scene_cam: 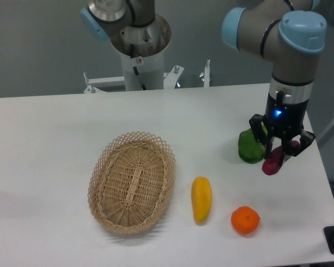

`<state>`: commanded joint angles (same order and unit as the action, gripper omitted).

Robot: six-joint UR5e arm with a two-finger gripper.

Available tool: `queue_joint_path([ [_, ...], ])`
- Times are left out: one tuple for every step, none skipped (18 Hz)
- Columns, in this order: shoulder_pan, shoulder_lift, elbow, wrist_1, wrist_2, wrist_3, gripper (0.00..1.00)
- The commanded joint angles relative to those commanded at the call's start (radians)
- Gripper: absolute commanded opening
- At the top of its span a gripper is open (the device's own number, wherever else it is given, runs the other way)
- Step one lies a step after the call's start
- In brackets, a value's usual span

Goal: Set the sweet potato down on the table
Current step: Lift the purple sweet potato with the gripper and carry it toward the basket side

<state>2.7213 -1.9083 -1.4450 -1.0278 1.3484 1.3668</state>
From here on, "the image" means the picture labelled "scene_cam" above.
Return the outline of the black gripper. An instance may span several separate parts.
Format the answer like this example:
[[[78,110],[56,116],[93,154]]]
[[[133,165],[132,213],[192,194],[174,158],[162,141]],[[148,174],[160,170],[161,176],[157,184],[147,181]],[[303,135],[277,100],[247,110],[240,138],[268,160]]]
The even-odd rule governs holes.
[[[255,114],[249,120],[255,141],[265,149],[264,159],[271,155],[274,137],[281,139],[281,164],[291,156],[298,156],[313,143],[316,135],[303,130],[307,105],[308,100],[277,105],[276,99],[268,95],[265,114]],[[291,138],[297,135],[300,135],[300,139],[294,145]]]

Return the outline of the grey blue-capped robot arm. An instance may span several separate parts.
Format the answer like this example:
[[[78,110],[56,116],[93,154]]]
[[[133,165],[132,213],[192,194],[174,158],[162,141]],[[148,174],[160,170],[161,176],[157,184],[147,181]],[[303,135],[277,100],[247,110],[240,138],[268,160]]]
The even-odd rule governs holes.
[[[303,128],[327,31],[315,6],[317,1],[263,1],[254,9],[233,8],[222,23],[225,44],[273,63],[266,111],[249,123],[265,159],[278,165],[315,139]],[[80,16],[97,40],[111,42],[121,54],[128,91],[166,87],[163,52],[171,32],[154,1],[89,1]]]

